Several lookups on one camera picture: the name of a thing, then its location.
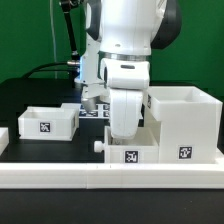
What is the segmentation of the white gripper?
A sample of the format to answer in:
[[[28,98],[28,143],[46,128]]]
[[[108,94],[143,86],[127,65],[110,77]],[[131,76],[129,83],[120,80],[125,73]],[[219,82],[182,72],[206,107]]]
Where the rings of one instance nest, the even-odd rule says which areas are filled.
[[[110,90],[110,127],[113,138],[134,138],[142,102],[143,92],[141,90]]]

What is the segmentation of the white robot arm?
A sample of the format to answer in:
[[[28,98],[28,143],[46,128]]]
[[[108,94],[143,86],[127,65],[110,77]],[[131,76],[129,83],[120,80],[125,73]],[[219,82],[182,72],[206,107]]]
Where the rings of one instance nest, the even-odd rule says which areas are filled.
[[[110,104],[111,135],[131,139],[149,87],[148,58],[180,33],[178,0],[83,0],[83,5],[87,44],[81,57],[82,102],[91,110],[94,98],[102,97]]]

